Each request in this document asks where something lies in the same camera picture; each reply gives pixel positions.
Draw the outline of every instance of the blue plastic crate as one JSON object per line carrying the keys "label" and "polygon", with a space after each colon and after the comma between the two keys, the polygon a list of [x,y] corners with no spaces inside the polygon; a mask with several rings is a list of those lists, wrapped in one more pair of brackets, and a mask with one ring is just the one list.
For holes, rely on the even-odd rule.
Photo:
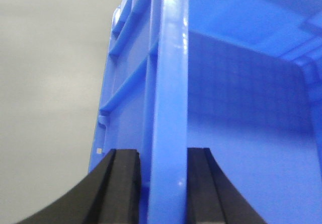
{"label": "blue plastic crate", "polygon": [[322,0],[123,0],[90,171],[142,164],[140,223],[184,223],[187,147],[209,147],[274,224],[322,223]]}

